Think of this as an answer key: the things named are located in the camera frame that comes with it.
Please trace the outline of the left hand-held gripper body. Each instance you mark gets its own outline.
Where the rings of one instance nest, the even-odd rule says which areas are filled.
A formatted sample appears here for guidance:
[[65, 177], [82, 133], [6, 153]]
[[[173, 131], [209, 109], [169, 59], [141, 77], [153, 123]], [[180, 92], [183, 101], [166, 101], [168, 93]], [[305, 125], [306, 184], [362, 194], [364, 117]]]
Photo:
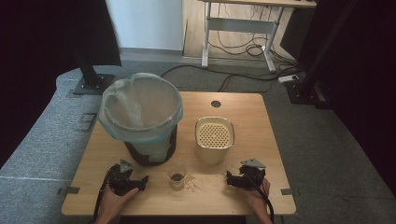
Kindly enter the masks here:
[[108, 172], [108, 184], [118, 196], [123, 196], [133, 189], [137, 180], [131, 180], [130, 176], [134, 166], [125, 160], [113, 165]]

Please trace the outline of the black curtain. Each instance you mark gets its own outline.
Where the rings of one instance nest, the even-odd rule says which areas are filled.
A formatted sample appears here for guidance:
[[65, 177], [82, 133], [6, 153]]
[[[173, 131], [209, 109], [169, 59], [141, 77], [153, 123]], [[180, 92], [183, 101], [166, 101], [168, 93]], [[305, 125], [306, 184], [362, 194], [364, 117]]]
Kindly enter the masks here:
[[343, 121], [396, 197], [396, 0], [357, 0], [319, 72], [315, 105]]
[[0, 0], [0, 168], [79, 56], [120, 64], [106, 0]]

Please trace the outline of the black stand with base plate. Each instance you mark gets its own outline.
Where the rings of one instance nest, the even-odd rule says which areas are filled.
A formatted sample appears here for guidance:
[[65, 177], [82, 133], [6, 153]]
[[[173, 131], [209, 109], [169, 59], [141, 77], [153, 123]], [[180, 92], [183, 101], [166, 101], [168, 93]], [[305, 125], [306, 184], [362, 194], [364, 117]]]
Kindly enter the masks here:
[[73, 93], [75, 95], [102, 95], [114, 79], [111, 74], [98, 74], [94, 70], [96, 65], [105, 65], [105, 61], [99, 55], [91, 54], [80, 48], [74, 49], [74, 57], [82, 78], [74, 88]]

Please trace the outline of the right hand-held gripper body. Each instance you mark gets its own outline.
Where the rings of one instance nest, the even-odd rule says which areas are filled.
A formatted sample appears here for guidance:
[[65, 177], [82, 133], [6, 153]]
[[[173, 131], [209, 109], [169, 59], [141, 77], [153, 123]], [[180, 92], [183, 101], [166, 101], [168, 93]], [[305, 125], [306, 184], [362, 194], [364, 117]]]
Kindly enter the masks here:
[[241, 178], [239, 188], [255, 189], [265, 177], [266, 166], [256, 159], [241, 161], [241, 164], [242, 166], [239, 168]]

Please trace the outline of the cream container with strainer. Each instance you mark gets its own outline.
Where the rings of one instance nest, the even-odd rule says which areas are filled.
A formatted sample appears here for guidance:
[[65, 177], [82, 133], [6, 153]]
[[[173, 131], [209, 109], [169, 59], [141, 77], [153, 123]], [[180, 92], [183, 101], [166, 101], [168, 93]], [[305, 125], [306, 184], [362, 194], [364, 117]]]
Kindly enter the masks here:
[[234, 145], [233, 124], [223, 117], [202, 117], [195, 123], [197, 158], [206, 164], [222, 162]]

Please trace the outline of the black bin with blue bag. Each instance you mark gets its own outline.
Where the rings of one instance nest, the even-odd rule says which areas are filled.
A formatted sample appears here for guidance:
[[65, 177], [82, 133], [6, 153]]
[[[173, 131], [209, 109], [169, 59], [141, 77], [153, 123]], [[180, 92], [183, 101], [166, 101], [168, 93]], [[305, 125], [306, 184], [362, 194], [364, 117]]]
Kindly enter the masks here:
[[116, 140], [131, 144], [164, 139], [183, 118], [182, 98], [169, 81], [138, 73], [120, 79], [103, 93], [98, 119]]

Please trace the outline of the black metal stand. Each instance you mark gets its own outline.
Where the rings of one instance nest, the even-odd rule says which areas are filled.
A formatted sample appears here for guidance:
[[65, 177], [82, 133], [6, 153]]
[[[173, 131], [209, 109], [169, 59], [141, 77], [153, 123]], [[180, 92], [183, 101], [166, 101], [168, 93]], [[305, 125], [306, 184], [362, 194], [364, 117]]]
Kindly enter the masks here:
[[303, 81], [286, 84], [290, 101], [293, 104], [313, 105], [322, 94], [316, 91], [320, 67], [330, 55], [331, 45], [347, 20], [357, 0], [315, 0], [315, 8], [297, 8], [291, 15], [286, 33], [289, 46], [297, 46], [297, 67], [305, 73]]

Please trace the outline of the small glass cup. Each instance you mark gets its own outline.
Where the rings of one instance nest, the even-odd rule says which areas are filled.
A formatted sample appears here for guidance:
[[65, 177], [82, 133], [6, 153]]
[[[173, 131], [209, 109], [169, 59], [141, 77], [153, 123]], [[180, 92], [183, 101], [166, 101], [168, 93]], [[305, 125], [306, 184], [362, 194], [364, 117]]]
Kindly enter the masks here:
[[[170, 178], [173, 174], [182, 174], [185, 177], [182, 181], [172, 181]], [[174, 190], [182, 190], [185, 187], [186, 177], [187, 177], [187, 171], [184, 167], [172, 167], [167, 172], [167, 178], [168, 178], [169, 184], [170, 184], [171, 188]]]

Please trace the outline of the white metal desk frame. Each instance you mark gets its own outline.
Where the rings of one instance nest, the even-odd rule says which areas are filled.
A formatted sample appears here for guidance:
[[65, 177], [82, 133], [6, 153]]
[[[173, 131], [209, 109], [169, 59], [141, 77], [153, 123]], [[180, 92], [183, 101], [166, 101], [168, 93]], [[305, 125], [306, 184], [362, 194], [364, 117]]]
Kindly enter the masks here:
[[[224, 31], [237, 33], [254, 33], [269, 35], [269, 39], [265, 44], [263, 56], [267, 67], [271, 73], [276, 71], [273, 62], [271, 47], [273, 45], [276, 32], [283, 15], [285, 7], [291, 8], [315, 8], [317, 3], [314, 0], [200, 0], [207, 3], [207, 11], [205, 15], [205, 39], [202, 50], [202, 67], [208, 67], [208, 39], [210, 31]], [[249, 6], [268, 6], [278, 7], [277, 17], [274, 21], [254, 21], [243, 19], [226, 19], [211, 16], [211, 6], [213, 3], [235, 4]]]

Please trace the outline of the person's right hand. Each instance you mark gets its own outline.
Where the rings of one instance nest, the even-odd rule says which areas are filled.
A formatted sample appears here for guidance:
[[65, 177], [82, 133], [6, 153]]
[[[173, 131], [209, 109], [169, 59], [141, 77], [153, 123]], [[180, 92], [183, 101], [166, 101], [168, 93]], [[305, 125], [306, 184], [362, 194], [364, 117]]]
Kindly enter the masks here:
[[270, 217], [267, 212], [267, 202], [257, 190], [240, 189], [240, 192], [244, 195], [255, 216]]

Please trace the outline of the person's left hand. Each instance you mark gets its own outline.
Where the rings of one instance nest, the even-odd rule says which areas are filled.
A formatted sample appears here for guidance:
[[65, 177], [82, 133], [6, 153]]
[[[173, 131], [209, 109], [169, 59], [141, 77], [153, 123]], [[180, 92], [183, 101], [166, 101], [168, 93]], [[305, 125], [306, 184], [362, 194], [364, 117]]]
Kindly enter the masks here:
[[99, 205], [97, 218], [111, 218], [112, 222], [118, 216], [123, 206], [131, 201], [138, 192], [139, 189], [132, 189], [125, 195], [118, 196], [112, 191], [109, 185], [106, 185], [102, 200]]

